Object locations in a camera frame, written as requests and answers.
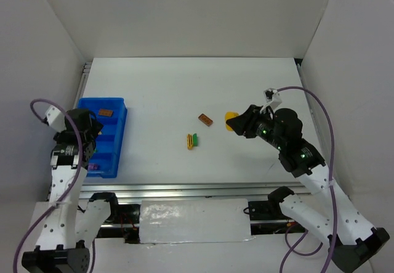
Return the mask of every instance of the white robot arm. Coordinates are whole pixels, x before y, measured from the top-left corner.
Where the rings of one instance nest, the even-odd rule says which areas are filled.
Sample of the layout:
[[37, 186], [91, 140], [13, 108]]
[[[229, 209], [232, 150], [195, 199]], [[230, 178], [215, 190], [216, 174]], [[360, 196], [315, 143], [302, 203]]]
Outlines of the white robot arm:
[[[289, 108], [273, 111], [281, 103], [278, 91], [268, 89], [265, 97], [266, 105], [251, 105], [242, 115], [228, 119], [226, 124], [239, 136], [247, 139], [259, 136], [279, 150], [279, 160], [285, 170], [317, 198], [326, 216], [310, 208], [287, 187], [272, 192], [268, 201], [281, 214], [304, 226], [327, 249], [333, 243], [336, 219], [337, 237], [332, 260], [342, 271], [353, 272], [376, 254], [390, 236], [384, 228], [375, 228], [360, 214], [334, 179], [329, 181], [329, 168], [323, 157], [302, 138], [302, 122], [296, 112]], [[330, 186], [336, 198], [335, 219]]]
[[[22, 266], [32, 273], [73, 272], [86, 273], [89, 267], [89, 247], [92, 245], [103, 222], [117, 217], [118, 199], [114, 193], [96, 193], [90, 198], [86, 210], [76, 222], [79, 193], [87, 174], [89, 159], [95, 149], [103, 125], [91, 117], [86, 109], [68, 112], [82, 140], [82, 153], [78, 150], [77, 138], [67, 119], [55, 107], [46, 112], [45, 123], [57, 131], [56, 146], [51, 153], [52, 190], [49, 207], [54, 210], [45, 218], [44, 226], [34, 251], [23, 254]], [[73, 182], [78, 161], [82, 167], [68, 195], [59, 198]]]

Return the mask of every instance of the yellow object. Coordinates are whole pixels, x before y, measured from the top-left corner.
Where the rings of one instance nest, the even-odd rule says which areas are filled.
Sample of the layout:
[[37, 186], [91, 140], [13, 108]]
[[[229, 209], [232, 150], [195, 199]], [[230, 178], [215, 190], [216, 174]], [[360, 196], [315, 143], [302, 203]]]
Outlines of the yellow object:
[[191, 134], [187, 135], [187, 149], [191, 150], [193, 148], [193, 136]]
[[[239, 116], [237, 112], [227, 112], [226, 115], [224, 116], [224, 122], [226, 122], [228, 119], [232, 119], [234, 117]], [[226, 129], [228, 131], [234, 131], [229, 125], [226, 124]]]

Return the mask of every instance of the electrical wire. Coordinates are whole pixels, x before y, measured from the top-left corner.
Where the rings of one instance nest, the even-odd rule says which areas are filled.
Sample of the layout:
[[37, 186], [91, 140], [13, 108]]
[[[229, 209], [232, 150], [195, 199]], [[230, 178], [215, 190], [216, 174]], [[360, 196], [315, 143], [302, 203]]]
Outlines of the electrical wire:
[[[74, 187], [76, 181], [78, 180], [79, 177], [79, 173], [81, 172], [81, 168], [82, 168], [82, 154], [83, 154], [83, 150], [82, 150], [82, 140], [81, 140], [81, 136], [79, 135], [79, 131], [78, 128], [76, 127], [73, 119], [69, 116], [69, 114], [67, 114], [67, 112], [58, 104], [56, 104], [55, 102], [48, 100], [48, 99], [33, 99], [30, 102], [30, 109], [33, 112], [33, 114], [42, 122], [45, 123], [45, 119], [41, 118], [37, 111], [34, 109], [34, 105], [37, 102], [44, 102], [45, 104], [49, 104], [49, 105], [53, 105], [55, 108], [57, 108], [59, 111], [61, 111], [61, 113], [64, 115], [64, 117], [68, 120], [68, 122], [70, 123], [71, 127], [73, 128], [73, 131], [76, 135], [76, 140], [78, 142], [78, 153], [79, 153], [79, 159], [78, 159], [78, 164], [77, 164], [77, 168], [76, 168], [76, 172], [75, 172], [75, 176], [74, 179], [72, 180], [72, 182], [69, 184], [68, 188], [66, 189], [66, 191], [57, 199], [58, 202], [62, 202], [64, 200], [64, 198], [70, 193], [71, 189]], [[18, 273], [18, 258], [19, 258], [19, 254], [20, 251], [22, 250], [22, 246], [25, 243], [26, 239], [29, 237], [29, 235], [31, 234], [31, 232], [38, 226], [38, 224], [44, 219], [46, 218], [48, 215], [50, 215], [54, 210], [56, 209], [56, 206], [51, 206], [49, 207], [34, 223], [33, 225], [31, 225], [31, 227], [27, 230], [27, 232], [23, 235], [21, 241], [18, 244], [18, 247], [15, 251], [14, 254], [14, 260], [12, 262], [12, 270], [14, 273]]]
[[273, 231], [273, 234], [277, 234], [278, 232], [281, 232], [284, 228], [287, 228], [287, 226], [286, 226], [286, 227], [279, 228], [279, 229]]
[[[298, 226], [298, 225], [299, 225], [299, 224], [291, 225], [291, 226], [286, 230], [286, 233], [284, 234], [284, 241], [286, 242], [286, 244], [287, 244], [287, 246], [288, 246], [289, 248], [291, 248], [291, 245], [290, 245], [289, 239], [287, 239], [287, 237], [288, 237], [288, 235], [289, 235], [290, 230], [291, 230], [294, 226]], [[321, 249], [322, 247], [323, 247], [323, 243], [320, 242], [320, 244], [319, 244], [319, 246], [317, 247], [317, 249], [315, 249], [315, 250], [314, 250], [313, 252], [311, 252], [311, 253], [300, 253], [300, 252], [298, 252], [298, 251], [296, 251], [296, 250], [293, 250], [292, 252], [295, 253], [295, 254], [297, 254], [297, 255], [299, 255], [299, 256], [313, 256], [313, 255], [317, 254], [317, 253], [320, 251], [320, 249]]]
[[305, 231], [304, 234], [302, 234], [301, 238], [299, 238], [295, 242], [295, 244], [292, 247], [290, 247], [289, 251], [284, 255], [284, 257], [282, 259], [282, 262], [281, 262], [281, 266], [279, 267], [279, 272], [280, 273], [283, 272], [284, 264], [285, 264], [287, 258], [289, 257], [289, 255], [294, 251], [294, 249], [297, 247], [297, 245], [301, 243], [301, 241], [305, 238], [305, 236], [307, 236], [307, 234], [308, 234], [308, 231]]
[[92, 264], [90, 265], [90, 271], [89, 273], [93, 273], [93, 269], [94, 269], [94, 264], [96, 263], [96, 242], [93, 239], [92, 242]]
[[125, 217], [126, 219], [129, 220], [129, 223], [132, 225], [133, 230], [137, 230], [137, 228], [134, 226], [134, 223], [133, 223], [133, 221], [131, 220], [131, 218], [129, 218], [129, 217], [127, 216], [126, 213], [124, 213], [123, 215], [124, 215], [124, 217]]
[[[317, 103], [320, 105], [324, 115], [326, 116], [327, 122], [328, 122], [328, 127], [331, 135], [331, 153], [330, 153], [330, 162], [329, 162], [329, 172], [328, 172], [328, 180], [329, 183], [332, 182], [333, 180], [333, 171], [334, 171], [334, 154], [335, 154], [335, 143], [334, 143], [334, 130], [332, 128], [332, 123], [330, 116], [328, 115], [328, 112], [326, 110], [326, 107], [323, 105], [323, 103], [320, 101], [320, 99], [311, 92], [310, 90], [300, 87], [300, 86], [288, 86], [288, 87], [283, 87], [279, 88], [278, 92], [285, 91], [285, 90], [291, 90], [291, 89], [296, 89], [296, 90], [301, 90], [303, 92], [306, 92], [307, 94], [311, 95]], [[334, 192], [334, 186], [330, 184], [329, 186], [330, 189], [330, 194], [331, 194], [331, 200], [332, 200], [332, 218], [333, 218], [333, 223], [332, 223], [332, 238], [331, 238], [331, 243], [330, 243], [330, 249], [326, 258], [326, 261], [324, 262], [324, 266], [321, 270], [321, 273], [325, 273], [328, 269], [328, 266], [330, 265], [332, 256], [334, 255], [334, 248], [335, 248], [335, 243], [337, 240], [337, 230], [338, 230], [338, 207], [337, 207], [337, 200], [335, 197], [335, 192]], [[289, 251], [286, 253], [284, 256], [282, 263], [286, 261], [287, 257], [289, 256], [292, 251], [296, 248], [296, 246], [300, 243], [300, 241], [297, 241], [292, 247], [290, 247]]]

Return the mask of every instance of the blue plastic bin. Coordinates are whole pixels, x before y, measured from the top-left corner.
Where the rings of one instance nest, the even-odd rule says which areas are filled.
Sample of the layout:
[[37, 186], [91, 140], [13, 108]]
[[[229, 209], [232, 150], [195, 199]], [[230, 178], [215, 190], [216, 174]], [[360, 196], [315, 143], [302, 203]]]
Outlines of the blue plastic bin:
[[[118, 175], [119, 158], [122, 148], [127, 108], [120, 97], [85, 97], [79, 100], [78, 108], [93, 111], [98, 122], [104, 125], [102, 134], [96, 139], [96, 152], [89, 164], [96, 164], [97, 170], [88, 170], [88, 177], [114, 178]], [[111, 117], [99, 116], [100, 109], [111, 110]]]

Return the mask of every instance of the black base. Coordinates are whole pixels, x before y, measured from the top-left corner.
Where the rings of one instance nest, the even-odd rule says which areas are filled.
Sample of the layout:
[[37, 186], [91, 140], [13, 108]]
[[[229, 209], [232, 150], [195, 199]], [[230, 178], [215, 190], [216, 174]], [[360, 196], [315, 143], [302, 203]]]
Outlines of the black base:
[[90, 254], [87, 248], [40, 250], [25, 252], [22, 266], [30, 273], [86, 273]]
[[341, 271], [352, 273], [374, 256], [389, 239], [384, 228], [372, 228], [372, 235], [365, 241], [358, 239], [356, 245], [343, 245], [337, 238], [332, 261]]

